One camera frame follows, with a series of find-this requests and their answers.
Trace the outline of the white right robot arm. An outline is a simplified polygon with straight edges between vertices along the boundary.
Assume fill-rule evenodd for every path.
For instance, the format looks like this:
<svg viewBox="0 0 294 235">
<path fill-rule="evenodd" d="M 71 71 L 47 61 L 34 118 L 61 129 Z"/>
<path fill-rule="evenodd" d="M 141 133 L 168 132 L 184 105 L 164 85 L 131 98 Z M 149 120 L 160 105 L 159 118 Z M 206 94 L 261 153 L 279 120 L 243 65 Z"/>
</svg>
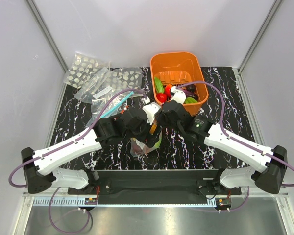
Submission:
<svg viewBox="0 0 294 235">
<path fill-rule="evenodd" d="M 217 148 L 248 164 L 246 169 L 220 169 L 212 183 L 216 193 L 248 186 L 257 186 L 271 194 L 279 193 L 287 170 L 286 148 L 262 146 L 223 131 L 220 124 L 202 115 L 190 115 L 176 101 L 164 103 L 155 119 L 160 126 L 172 128 L 187 141 Z"/>
</svg>

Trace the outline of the dark red apple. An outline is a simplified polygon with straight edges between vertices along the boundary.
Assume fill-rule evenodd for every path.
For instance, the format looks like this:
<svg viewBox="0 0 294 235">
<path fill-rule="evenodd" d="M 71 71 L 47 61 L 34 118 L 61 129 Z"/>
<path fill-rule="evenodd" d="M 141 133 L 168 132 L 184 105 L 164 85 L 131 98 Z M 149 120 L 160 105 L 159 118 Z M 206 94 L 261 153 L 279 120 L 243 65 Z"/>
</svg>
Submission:
<svg viewBox="0 0 294 235">
<path fill-rule="evenodd" d="M 140 155 L 142 154 L 142 149 L 141 147 L 136 143 L 136 142 L 133 142 L 132 143 L 132 152 L 134 155 Z"/>
</svg>

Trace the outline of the light green lime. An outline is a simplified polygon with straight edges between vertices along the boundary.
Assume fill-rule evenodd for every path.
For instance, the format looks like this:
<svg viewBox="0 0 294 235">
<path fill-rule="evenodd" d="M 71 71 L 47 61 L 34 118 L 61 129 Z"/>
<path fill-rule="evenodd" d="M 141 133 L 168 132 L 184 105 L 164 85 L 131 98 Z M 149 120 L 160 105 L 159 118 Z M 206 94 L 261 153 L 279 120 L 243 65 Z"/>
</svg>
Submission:
<svg viewBox="0 0 294 235">
<path fill-rule="evenodd" d="M 162 138 L 159 137 L 159 140 L 155 143 L 155 145 L 153 146 L 155 149 L 159 148 L 160 147 L 160 144 L 161 144 L 161 141 L 162 141 Z"/>
</svg>

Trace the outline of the orange zipper clear bag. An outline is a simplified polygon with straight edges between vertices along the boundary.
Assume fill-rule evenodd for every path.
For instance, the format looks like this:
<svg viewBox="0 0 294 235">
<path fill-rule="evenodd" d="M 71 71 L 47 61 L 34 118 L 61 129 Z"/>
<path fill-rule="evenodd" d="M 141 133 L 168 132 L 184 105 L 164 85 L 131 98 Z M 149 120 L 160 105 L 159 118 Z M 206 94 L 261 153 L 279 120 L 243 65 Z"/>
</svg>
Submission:
<svg viewBox="0 0 294 235">
<path fill-rule="evenodd" d="M 159 137 L 162 138 L 162 127 L 159 126 L 158 124 L 154 123 L 150 130 L 147 132 L 147 135 L 143 138 L 137 139 L 137 138 L 132 138 L 131 139 L 131 149 L 130 149 L 130 154 L 132 157 L 136 158 L 141 155 L 146 155 L 154 150 L 156 150 L 153 146 L 155 143 L 159 140 Z M 132 152 L 132 143 L 136 142 L 142 149 L 142 154 L 140 155 L 134 155 Z"/>
</svg>

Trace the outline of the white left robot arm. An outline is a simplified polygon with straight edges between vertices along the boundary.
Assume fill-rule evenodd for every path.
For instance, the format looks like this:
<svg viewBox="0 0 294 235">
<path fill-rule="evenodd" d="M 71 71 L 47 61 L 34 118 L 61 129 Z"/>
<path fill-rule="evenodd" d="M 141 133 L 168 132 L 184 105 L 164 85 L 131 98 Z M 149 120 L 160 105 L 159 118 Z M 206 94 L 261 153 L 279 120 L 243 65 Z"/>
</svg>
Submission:
<svg viewBox="0 0 294 235">
<path fill-rule="evenodd" d="M 96 182 L 85 170 L 67 170 L 59 167 L 89 152 L 116 145 L 130 138 L 146 142 L 159 107 L 155 104 L 143 108 L 129 107 L 122 113 L 100 118 L 76 136 L 41 150 L 27 147 L 21 158 L 27 190 L 30 194 L 49 188 L 75 188 L 86 194 L 96 189 Z"/>
</svg>

